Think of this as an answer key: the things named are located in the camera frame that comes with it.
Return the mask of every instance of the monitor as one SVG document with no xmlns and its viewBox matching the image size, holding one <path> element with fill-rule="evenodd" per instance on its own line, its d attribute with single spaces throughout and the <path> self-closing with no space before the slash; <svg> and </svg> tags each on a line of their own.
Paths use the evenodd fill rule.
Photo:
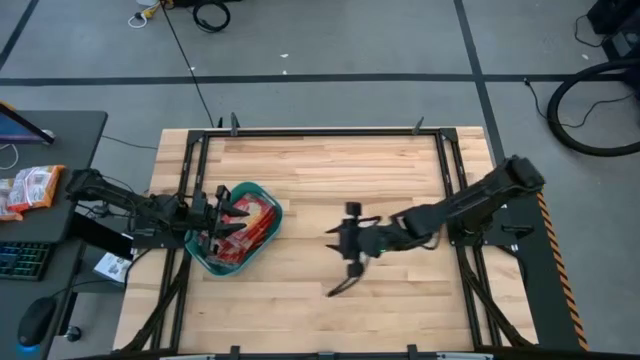
<svg viewBox="0 0 640 360">
<path fill-rule="evenodd" d="M 13 108 L 0 102 L 0 144 L 52 144 L 54 140 L 52 135 L 18 115 Z"/>
</svg>

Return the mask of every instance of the black desk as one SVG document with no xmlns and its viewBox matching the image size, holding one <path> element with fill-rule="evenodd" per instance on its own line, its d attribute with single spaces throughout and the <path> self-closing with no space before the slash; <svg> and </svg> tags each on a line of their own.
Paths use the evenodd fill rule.
<svg viewBox="0 0 640 360">
<path fill-rule="evenodd" d="M 2 359 L 46 359 L 71 291 L 57 296 L 53 321 L 37 351 L 24 354 L 18 350 L 18 323 L 34 300 L 69 286 L 77 273 L 85 244 L 78 238 L 67 239 L 75 204 L 65 199 L 64 187 L 70 179 L 70 170 L 91 166 L 107 114 L 98 111 L 25 111 L 20 114 L 40 128 L 53 131 L 56 141 L 50 146 L 17 145 L 20 161 L 14 169 L 0 172 L 0 176 L 13 177 L 20 169 L 36 165 L 65 165 L 67 170 L 60 178 L 51 208 L 28 211 L 22 222 L 0 223 L 3 241 L 60 242 L 42 281 L 0 280 L 0 352 Z M 12 159 L 12 151 L 0 152 L 3 163 Z"/>
</svg>

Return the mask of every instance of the computer mouse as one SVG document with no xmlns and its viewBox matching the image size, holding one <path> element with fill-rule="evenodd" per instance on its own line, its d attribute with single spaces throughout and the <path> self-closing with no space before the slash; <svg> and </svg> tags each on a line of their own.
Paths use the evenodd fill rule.
<svg viewBox="0 0 640 360">
<path fill-rule="evenodd" d="M 56 300 L 51 297 L 40 298 L 29 305 L 18 326 L 18 343 L 27 348 L 40 344 L 55 310 Z"/>
</svg>

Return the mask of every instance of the floor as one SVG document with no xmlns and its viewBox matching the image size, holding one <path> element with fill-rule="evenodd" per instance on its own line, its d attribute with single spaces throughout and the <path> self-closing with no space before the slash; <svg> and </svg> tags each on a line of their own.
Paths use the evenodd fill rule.
<svg viewBox="0 0 640 360">
<path fill-rule="evenodd" d="M 533 83 L 544 108 L 558 86 L 554 74 L 606 61 L 573 38 L 575 19 L 593 3 L 243 0 L 229 4 L 232 21 L 220 34 L 199 31 L 184 9 L 169 17 L 214 119 L 228 121 L 234 111 L 243 126 L 372 126 L 424 116 L 426 126 L 482 125 L 495 157 L 531 158 L 548 182 L 591 349 L 640 353 L 640 154 L 601 159 L 562 147 L 521 82 L 545 75 Z M 142 145 L 156 145 L 163 128 L 209 126 L 166 18 L 157 13 L 131 29 L 126 21 L 138 9 L 133 0 L 0 2 L 0 98 L 20 109 L 104 110 L 106 135 Z M 598 40 L 587 22 L 580 34 Z M 483 74 L 505 76 L 485 82 Z M 562 117 L 579 122 L 593 102 L 628 92 L 617 83 L 580 84 L 563 100 Z M 575 136 L 635 141 L 639 115 L 631 100 L 601 106 Z M 154 158 L 103 139 L 93 167 L 142 192 Z M 72 320 L 86 324 L 85 337 L 72 346 L 57 341 L 52 359 L 112 344 L 121 296 L 78 301 Z"/>
</svg>

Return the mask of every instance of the orange snack package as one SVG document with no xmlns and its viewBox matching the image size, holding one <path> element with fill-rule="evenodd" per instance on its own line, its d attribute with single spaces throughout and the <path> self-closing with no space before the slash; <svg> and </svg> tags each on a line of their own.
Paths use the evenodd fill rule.
<svg viewBox="0 0 640 360">
<path fill-rule="evenodd" d="M 36 166 L 16 175 L 7 208 L 20 213 L 28 209 L 50 207 L 64 165 Z"/>
<path fill-rule="evenodd" d="M 22 220 L 20 213 L 7 208 L 12 188 L 13 179 L 0 179 L 0 221 Z"/>
</svg>

